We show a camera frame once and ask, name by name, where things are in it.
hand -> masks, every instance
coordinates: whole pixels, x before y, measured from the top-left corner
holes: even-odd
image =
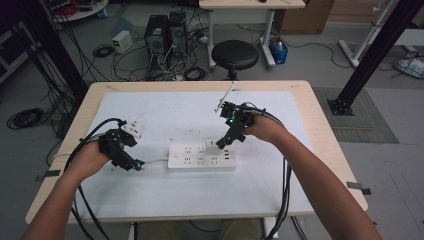
[[[272,143],[278,141],[278,136],[283,134],[286,131],[282,126],[276,123],[274,120],[267,117],[254,114],[253,115],[254,124],[243,130],[244,135],[253,135],[260,140]]]
[[[100,152],[98,141],[93,141],[82,147],[75,155],[65,174],[82,182],[98,172],[108,161],[109,158]]]

stool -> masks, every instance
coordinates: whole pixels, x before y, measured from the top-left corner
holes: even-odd
[[[236,80],[235,70],[244,70],[255,66],[259,54],[254,46],[239,40],[228,40],[215,45],[212,59],[216,65],[228,70],[229,80]]]

power strip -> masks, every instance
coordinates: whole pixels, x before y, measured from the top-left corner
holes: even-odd
[[[168,168],[180,172],[234,171],[236,151],[233,145],[221,150],[214,141],[202,144],[172,144]]]

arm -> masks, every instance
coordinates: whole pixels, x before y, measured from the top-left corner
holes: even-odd
[[[381,239],[374,224],[334,173],[273,120],[255,115],[246,135],[273,144],[286,157],[333,239]]]
[[[99,171],[108,160],[100,153],[98,142],[85,145],[57,180],[21,239],[64,239],[78,186],[84,179]]]

gray floor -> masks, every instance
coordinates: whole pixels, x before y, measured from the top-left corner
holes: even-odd
[[[90,56],[98,45],[110,43],[110,39],[121,29],[129,28],[144,33],[143,26],[133,26],[125,22],[122,15],[132,5],[125,8],[114,5],[109,18],[99,20],[96,17],[83,19],[72,24],[82,49]],[[168,5],[145,5],[144,14],[167,14]],[[140,19],[131,15],[131,19]],[[262,25],[243,25],[252,29],[261,29]],[[284,39],[292,45],[321,43],[331,47],[334,60],[344,66],[349,63],[337,45],[339,39],[345,39],[355,47],[366,33],[363,24],[329,23],[320,35],[288,35]],[[79,57],[63,32],[64,44],[79,66]],[[242,39],[252,41],[257,33],[250,33],[235,25],[217,26],[215,41],[224,39]],[[404,56],[401,47],[394,47],[380,65],[382,69]],[[199,48],[199,65],[207,68],[206,51]],[[289,48],[287,62],[271,71],[267,71],[263,57],[259,63],[239,73],[240,80],[307,80],[314,87],[344,87],[349,80],[352,68],[340,68],[331,60],[331,52],[317,45],[303,48]],[[110,77],[111,58],[96,60],[98,69]],[[125,68],[145,66],[146,56],[142,51],[128,57]],[[369,204],[368,214],[377,224],[385,239],[423,239],[424,238],[424,81],[408,76],[393,78],[396,71],[376,70],[365,88],[375,102],[383,117],[399,140],[399,144],[362,144],[340,143],[349,164],[358,180],[371,189],[366,196]],[[211,80],[225,76],[225,71],[217,69]],[[87,77],[87,83],[94,77]],[[48,169],[45,158],[58,139],[49,125],[37,128],[13,131],[6,128],[7,119],[13,114],[34,107],[47,109],[48,101],[43,97],[47,86],[34,65],[27,61],[17,72],[0,86],[0,232],[2,239],[17,239],[26,228],[25,215],[30,207],[40,183],[36,176]],[[299,220],[310,239],[329,239],[329,236],[316,216],[300,216]],[[196,222],[205,229],[214,229],[218,222]],[[111,239],[127,239],[129,224],[105,224]],[[181,223],[187,239],[209,239],[213,234],[201,233],[187,222]],[[288,220],[281,227],[281,239],[299,239],[293,224]],[[84,239],[78,226],[69,226],[67,239]]]

